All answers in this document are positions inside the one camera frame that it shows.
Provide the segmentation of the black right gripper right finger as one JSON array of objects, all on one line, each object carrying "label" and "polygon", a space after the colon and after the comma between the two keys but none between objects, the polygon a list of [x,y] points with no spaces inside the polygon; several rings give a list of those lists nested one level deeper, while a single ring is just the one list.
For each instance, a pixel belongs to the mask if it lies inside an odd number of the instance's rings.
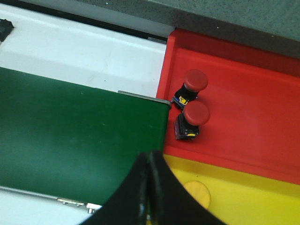
[{"label": "black right gripper right finger", "polygon": [[150,221],[153,225],[223,225],[199,204],[171,171],[160,151],[149,155]]}]

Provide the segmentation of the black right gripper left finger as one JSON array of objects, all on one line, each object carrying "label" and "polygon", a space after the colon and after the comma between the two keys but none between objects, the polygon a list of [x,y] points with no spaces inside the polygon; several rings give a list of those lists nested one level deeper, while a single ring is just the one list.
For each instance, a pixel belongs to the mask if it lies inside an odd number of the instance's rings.
[{"label": "black right gripper left finger", "polygon": [[147,224],[148,163],[140,153],[130,172],[113,195],[83,225],[145,225]]}]

